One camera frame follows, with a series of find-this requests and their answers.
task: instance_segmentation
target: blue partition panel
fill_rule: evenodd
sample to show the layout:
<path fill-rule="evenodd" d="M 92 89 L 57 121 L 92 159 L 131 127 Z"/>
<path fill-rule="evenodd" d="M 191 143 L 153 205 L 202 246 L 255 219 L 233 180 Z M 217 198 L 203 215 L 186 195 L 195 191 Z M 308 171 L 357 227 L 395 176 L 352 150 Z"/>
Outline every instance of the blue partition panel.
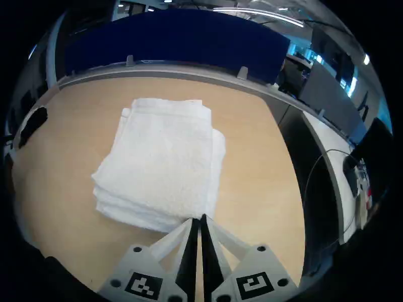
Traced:
<path fill-rule="evenodd" d="M 68 75 L 134 60 L 169 60 L 218 66 L 274 83 L 290 40 L 239 17 L 204 10 L 143 13 L 89 31 L 65 50 Z"/>

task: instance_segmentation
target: white towel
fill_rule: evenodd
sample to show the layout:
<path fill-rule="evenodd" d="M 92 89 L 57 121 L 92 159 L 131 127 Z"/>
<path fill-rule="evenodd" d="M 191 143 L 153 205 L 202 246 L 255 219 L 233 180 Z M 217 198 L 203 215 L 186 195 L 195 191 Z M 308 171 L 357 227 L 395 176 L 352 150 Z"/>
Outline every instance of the white towel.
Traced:
<path fill-rule="evenodd" d="M 135 100 L 93 175 L 97 210 L 163 232 L 214 216 L 224 155 L 225 138 L 201 101 Z"/>

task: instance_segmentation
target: light wood desk surface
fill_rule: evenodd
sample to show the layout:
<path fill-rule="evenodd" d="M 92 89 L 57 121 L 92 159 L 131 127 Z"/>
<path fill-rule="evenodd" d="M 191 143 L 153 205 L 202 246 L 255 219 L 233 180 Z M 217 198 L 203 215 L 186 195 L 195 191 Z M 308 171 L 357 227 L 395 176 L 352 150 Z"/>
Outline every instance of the light wood desk surface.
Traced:
<path fill-rule="evenodd" d="M 164 236 L 104 217 L 92 194 L 90 176 L 110 152 L 122 108 L 146 97 L 201 99 L 212 110 L 227 148 L 214 220 L 251 245 L 268 244 L 298 285 L 305 249 L 301 196 L 269 108 L 257 96 L 178 79 L 92 81 L 62 89 L 46 105 L 48 120 L 17 151 L 13 167 L 16 202 L 42 254 L 98 290 L 131 244 Z M 199 260 L 196 300 L 203 296 Z"/>

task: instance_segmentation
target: computer monitor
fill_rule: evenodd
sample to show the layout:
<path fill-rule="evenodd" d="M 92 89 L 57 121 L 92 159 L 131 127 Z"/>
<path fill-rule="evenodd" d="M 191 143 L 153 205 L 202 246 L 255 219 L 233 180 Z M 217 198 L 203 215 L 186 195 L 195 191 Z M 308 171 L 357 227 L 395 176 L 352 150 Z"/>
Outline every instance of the computer monitor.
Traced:
<path fill-rule="evenodd" d="M 312 31 L 311 49 L 336 71 L 337 81 L 340 82 L 343 79 L 347 85 L 351 85 L 354 75 L 353 61 L 332 38 L 317 26 Z"/>
<path fill-rule="evenodd" d="M 396 165 L 393 150 L 392 134 L 380 119 L 375 118 L 364 138 L 344 160 L 346 175 L 357 165 L 357 161 L 364 160 L 373 204 L 379 202 L 392 180 Z"/>

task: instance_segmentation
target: ceiling light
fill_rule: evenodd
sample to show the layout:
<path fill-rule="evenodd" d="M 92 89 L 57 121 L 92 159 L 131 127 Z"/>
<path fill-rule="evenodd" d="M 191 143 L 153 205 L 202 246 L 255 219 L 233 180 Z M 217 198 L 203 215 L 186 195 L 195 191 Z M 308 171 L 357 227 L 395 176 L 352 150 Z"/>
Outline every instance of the ceiling light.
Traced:
<path fill-rule="evenodd" d="M 356 88 L 356 84 L 357 84 L 357 78 L 353 77 L 353 79 L 351 80 L 351 86 L 350 86 L 350 90 L 347 93 L 347 95 L 349 96 L 349 98 L 351 97 L 351 95 L 353 95 L 353 91 Z"/>
<path fill-rule="evenodd" d="M 289 23 L 292 23 L 296 26 L 299 27 L 304 27 L 304 23 L 302 21 L 293 19 L 288 16 L 268 12 L 268 11 L 262 11 L 262 10 L 256 10 L 256 9 L 247 9 L 247 8 L 215 8 L 213 9 L 214 12 L 235 12 L 235 13 L 248 13 L 248 14 L 255 14 L 255 15 L 261 15 L 261 16 L 266 16 L 266 17 L 271 17 L 274 19 L 279 19 L 283 20 Z"/>
<path fill-rule="evenodd" d="M 36 48 L 36 45 L 34 46 L 34 48 L 32 48 L 31 52 L 29 53 L 28 60 L 31 58 L 31 55 L 34 53 L 35 48 Z"/>
<path fill-rule="evenodd" d="M 364 64 L 365 64 L 365 65 L 368 65 L 368 63 L 369 63 L 369 55 L 368 55 L 368 54 L 365 54 Z"/>

